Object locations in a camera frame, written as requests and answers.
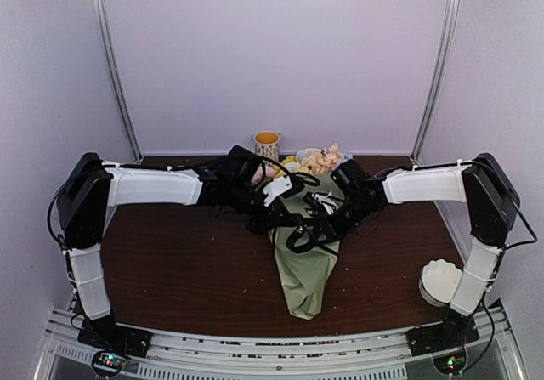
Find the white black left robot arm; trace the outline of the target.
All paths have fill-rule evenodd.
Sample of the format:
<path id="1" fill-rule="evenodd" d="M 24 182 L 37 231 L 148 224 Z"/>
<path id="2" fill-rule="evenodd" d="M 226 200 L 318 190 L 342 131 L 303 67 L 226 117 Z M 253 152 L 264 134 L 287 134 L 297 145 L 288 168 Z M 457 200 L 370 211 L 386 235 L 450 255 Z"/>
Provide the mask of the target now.
<path id="1" fill-rule="evenodd" d="M 68 179 L 55 192 L 48 212 L 57 213 L 59 234 L 53 236 L 67 257 L 71 283 L 84 316 L 92 321 L 90 337 L 103 349 L 122 342 L 122 330 L 112 315 L 107 294 L 101 245 L 113 209 L 126 205 L 177 204 L 227 207 L 248 216 L 246 227 L 264 234 L 291 217 L 279 200 L 294 196 L 320 181 L 313 175 L 281 166 L 283 176 L 268 179 L 271 159 L 236 145 L 228 155 L 193 165 L 146 167 L 82 155 Z"/>

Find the black printed ribbon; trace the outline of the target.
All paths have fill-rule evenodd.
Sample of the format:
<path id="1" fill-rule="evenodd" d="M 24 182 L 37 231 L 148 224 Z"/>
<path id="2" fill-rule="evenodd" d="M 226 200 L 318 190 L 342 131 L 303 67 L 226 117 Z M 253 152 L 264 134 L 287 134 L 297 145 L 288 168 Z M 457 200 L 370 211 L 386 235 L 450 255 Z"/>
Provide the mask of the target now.
<path id="1" fill-rule="evenodd" d="M 302 254 L 319 248 L 335 257 L 338 251 L 329 248 L 338 241 L 335 235 L 326 235 L 326 223 L 323 218 L 304 218 L 299 213 L 270 212 L 264 216 L 253 216 L 246 221 L 246 228 L 256 234 L 267 233 L 273 245 L 278 244 L 279 230 L 290 229 L 284 245 L 291 252 Z"/>

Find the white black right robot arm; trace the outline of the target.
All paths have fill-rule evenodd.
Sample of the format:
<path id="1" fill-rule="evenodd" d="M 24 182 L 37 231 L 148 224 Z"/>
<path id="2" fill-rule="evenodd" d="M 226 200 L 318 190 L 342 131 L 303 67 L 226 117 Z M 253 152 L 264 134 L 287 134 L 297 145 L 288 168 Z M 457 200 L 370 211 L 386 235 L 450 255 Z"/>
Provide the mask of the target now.
<path id="1" fill-rule="evenodd" d="M 472 315 L 478 308 L 506 253 L 538 241 L 521 210 L 519 193 L 490 153 L 439 165 L 391 167 L 373 175 L 349 160 L 331 178 L 344 199 L 316 227 L 320 245 L 344 238 L 366 217 L 388 206 L 412 202 L 465 205 L 471 244 L 460 281 L 448 303 L 457 315 L 440 323 L 435 334 L 439 344 L 447 348 L 468 334 L 468 322 L 463 316 Z"/>

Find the cream fake flower bunch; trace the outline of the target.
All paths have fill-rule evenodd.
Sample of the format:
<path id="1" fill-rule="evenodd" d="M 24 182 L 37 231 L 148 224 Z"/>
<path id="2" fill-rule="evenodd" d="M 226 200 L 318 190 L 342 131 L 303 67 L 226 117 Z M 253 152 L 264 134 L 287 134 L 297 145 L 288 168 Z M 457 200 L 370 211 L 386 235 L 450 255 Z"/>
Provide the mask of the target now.
<path id="1" fill-rule="evenodd" d="M 306 173 L 314 176 L 322 174 L 322 166 L 318 163 L 315 156 L 306 156 L 298 160 L 295 156 L 288 156 L 280 163 L 285 169 L 292 173 Z"/>

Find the pale pink rose stem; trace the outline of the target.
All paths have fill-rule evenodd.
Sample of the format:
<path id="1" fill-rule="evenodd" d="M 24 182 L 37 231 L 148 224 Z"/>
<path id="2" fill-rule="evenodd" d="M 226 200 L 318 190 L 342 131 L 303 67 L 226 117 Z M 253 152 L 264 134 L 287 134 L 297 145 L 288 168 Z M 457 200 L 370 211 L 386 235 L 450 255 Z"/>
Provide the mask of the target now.
<path id="1" fill-rule="evenodd" d="M 259 166 L 257 171 L 252 177 L 251 184 L 254 187 L 258 187 L 268 182 L 272 181 L 275 178 L 276 170 L 274 166 L 271 165 L 262 165 Z"/>

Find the white round bowl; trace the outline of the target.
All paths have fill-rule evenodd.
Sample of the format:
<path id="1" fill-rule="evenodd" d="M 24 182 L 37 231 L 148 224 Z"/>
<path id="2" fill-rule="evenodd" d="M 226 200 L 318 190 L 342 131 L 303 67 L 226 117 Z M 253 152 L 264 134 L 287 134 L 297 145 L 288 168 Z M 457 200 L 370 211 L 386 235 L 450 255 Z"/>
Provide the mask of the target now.
<path id="1" fill-rule="evenodd" d="M 301 162 L 304 158 L 311 156 L 315 152 L 320 152 L 320 149 L 317 148 L 304 148 L 297 152 L 296 158 Z"/>

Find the pink fake flower stem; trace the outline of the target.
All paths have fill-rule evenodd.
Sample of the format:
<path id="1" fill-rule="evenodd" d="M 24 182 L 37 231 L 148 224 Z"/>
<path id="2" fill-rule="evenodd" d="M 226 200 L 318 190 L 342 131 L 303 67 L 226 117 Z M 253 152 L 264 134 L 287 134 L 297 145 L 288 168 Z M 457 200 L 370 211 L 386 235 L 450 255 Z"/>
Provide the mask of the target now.
<path id="1" fill-rule="evenodd" d="M 340 151 L 338 143 L 334 143 L 330 148 L 315 151 L 312 157 L 314 158 L 312 170 L 319 175 L 332 172 L 342 162 L 343 153 Z"/>

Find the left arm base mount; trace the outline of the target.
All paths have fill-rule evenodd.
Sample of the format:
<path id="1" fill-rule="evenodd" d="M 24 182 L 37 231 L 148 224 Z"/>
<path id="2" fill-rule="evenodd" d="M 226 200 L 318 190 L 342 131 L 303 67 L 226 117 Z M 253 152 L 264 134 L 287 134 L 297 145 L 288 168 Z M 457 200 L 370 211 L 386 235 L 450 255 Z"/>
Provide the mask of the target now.
<path id="1" fill-rule="evenodd" d="M 144 358 L 150 348 L 152 333 L 117 324 L 113 314 L 91 320 L 83 312 L 77 341 L 96 348 L 90 366 L 99 377 L 109 379 L 120 374 L 133 358 Z"/>

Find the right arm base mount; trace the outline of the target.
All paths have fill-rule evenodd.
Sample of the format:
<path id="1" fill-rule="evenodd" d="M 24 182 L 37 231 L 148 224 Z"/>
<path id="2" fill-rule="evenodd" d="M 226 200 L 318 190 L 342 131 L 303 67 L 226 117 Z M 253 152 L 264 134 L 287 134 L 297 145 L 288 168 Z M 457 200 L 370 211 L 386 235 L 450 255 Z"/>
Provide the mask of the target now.
<path id="1" fill-rule="evenodd" d="M 413 357 L 430 357 L 434 369 L 448 377 L 461 376 L 468 368 L 467 345 L 480 339 L 472 315 L 445 312 L 429 326 L 414 326 L 406 333 Z"/>

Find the green wrapping paper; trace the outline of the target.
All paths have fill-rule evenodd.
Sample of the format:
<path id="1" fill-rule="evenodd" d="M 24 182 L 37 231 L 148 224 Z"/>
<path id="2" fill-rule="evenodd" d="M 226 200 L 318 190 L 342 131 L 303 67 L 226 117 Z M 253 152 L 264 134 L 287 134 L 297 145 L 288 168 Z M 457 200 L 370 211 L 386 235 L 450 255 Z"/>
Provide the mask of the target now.
<path id="1" fill-rule="evenodd" d="M 295 253 L 286 241 L 293 227 L 278 227 L 269 232 L 274 246 L 276 267 L 289 314 L 312 320 L 322 311 L 326 283 L 337 263 L 340 242 L 334 241 L 323 250 L 315 247 L 308 252 Z"/>

